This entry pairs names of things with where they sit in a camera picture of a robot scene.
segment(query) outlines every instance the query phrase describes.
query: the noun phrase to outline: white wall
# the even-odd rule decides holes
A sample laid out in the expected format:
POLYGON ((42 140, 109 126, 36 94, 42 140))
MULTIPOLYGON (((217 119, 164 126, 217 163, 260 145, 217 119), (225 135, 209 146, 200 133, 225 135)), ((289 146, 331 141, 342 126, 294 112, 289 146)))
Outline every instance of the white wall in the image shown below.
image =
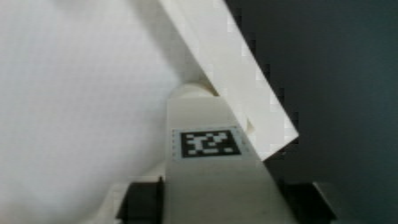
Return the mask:
POLYGON ((157 164, 202 69, 155 0, 0 0, 0 223, 75 223, 157 164))

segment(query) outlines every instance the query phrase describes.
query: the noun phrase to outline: white surface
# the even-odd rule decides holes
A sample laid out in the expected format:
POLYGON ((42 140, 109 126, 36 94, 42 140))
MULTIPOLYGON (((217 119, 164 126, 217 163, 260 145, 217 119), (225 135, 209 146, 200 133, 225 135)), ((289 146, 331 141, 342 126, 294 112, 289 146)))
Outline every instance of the white surface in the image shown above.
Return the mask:
POLYGON ((221 97, 170 100, 166 224, 297 223, 271 173, 237 127, 221 97), (182 133, 210 130, 232 130, 242 155, 186 158, 182 133))
POLYGON ((162 159, 202 69, 154 0, 0 0, 0 223, 72 224, 162 159))
POLYGON ((251 121, 251 141, 265 159, 297 138, 299 133, 265 80, 225 0, 161 2, 242 126, 251 121))

